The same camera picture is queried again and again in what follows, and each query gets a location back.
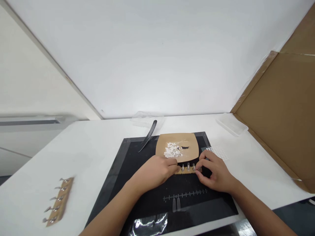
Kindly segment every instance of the plastic bag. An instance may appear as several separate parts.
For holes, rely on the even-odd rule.
[[[158,130],[162,127],[164,123],[164,116],[159,113],[154,112],[144,112],[144,111],[138,111],[131,119],[130,121],[135,126],[139,127],[147,127],[151,128],[153,121],[157,120],[157,125],[155,127],[155,130]]]

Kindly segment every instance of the white wall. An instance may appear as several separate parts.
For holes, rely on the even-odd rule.
[[[105,118],[229,112],[314,0],[8,0]]]
[[[97,114],[0,6],[0,116]]]

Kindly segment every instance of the right hand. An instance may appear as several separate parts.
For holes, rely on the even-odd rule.
[[[210,178],[203,176],[203,174],[198,171],[201,166],[212,171]],[[224,161],[208,150],[200,154],[199,162],[196,164],[196,174],[202,184],[219,192],[231,193],[239,183],[229,172]]]

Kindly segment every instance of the black cutting mat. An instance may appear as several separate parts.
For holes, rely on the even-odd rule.
[[[201,148],[210,144],[205,132],[195,133],[195,135],[200,154]],[[132,175],[155,154],[158,136],[153,136],[145,148],[138,153],[143,139],[144,137],[123,140],[86,225],[116,196]],[[198,160],[196,158],[190,161],[190,165],[196,164]],[[211,171],[207,168],[203,167],[202,171],[207,177],[211,175]],[[180,197],[183,211],[173,213],[173,199],[168,197],[186,193],[191,193],[191,195]],[[173,175],[164,184],[148,191],[138,200],[126,220],[121,235],[128,235],[135,219],[156,216],[165,212],[168,213],[168,221],[163,233],[238,214],[229,194],[207,188],[199,182],[195,174]]]

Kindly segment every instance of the cardboard panel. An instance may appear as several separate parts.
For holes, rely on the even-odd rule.
[[[265,73],[265,71],[273,62],[273,60],[276,58],[277,55],[278,55],[278,52],[275,52],[275,51],[271,51],[269,53],[269,55],[267,56],[267,58],[265,59],[261,67],[259,68],[259,70],[254,75],[253,79],[250,81],[250,83],[248,84],[244,92],[242,93],[242,96],[240,96],[240,98],[238,99],[234,107],[232,108],[231,113],[235,113],[237,109],[242,105],[242,103],[245,101],[245,99],[247,98],[247,96],[249,95],[253,87],[255,87],[257,82],[263,76],[263,74]]]
[[[310,8],[280,52],[315,55],[315,4]]]
[[[236,114],[315,193],[315,56],[278,54]]]

